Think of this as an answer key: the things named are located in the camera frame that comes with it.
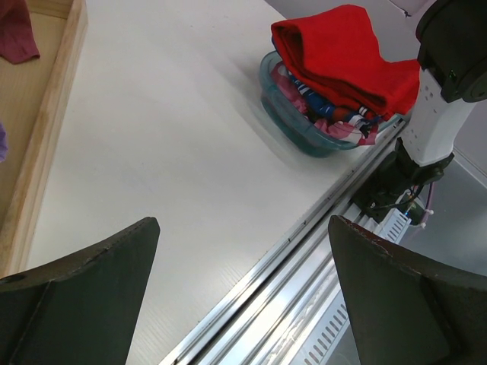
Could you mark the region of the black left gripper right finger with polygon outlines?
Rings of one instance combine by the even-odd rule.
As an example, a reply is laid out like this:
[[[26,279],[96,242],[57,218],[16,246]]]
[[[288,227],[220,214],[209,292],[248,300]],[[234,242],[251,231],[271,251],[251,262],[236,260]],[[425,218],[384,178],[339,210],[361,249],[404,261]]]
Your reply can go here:
[[[385,240],[349,219],[328,224],[363,364],[484,364],[486,278]]]

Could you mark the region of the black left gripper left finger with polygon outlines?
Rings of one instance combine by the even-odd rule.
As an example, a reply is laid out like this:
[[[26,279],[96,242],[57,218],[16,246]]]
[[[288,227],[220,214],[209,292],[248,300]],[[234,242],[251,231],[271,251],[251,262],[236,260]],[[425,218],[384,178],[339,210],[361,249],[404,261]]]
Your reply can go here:
[[[1,279],[3,364],[124,364],[159,239],[146,217]]]

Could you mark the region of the purple trousers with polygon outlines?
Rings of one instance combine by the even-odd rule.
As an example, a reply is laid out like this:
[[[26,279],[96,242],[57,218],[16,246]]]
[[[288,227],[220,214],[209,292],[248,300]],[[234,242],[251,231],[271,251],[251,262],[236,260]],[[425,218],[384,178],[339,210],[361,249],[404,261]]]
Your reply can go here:
[[[8,154],[8,136],[5,127],[0,123],[0,162],[3,163]]]

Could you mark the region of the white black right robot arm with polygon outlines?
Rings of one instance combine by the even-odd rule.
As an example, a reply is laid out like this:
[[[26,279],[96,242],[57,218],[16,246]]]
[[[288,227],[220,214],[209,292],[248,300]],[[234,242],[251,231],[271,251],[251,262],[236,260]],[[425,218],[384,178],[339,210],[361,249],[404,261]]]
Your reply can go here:
[[[438,181],[454,140],[486,99],[485,0],[396,1],[420,43],[419,93],[408,125],[352,202],[380,223]]]

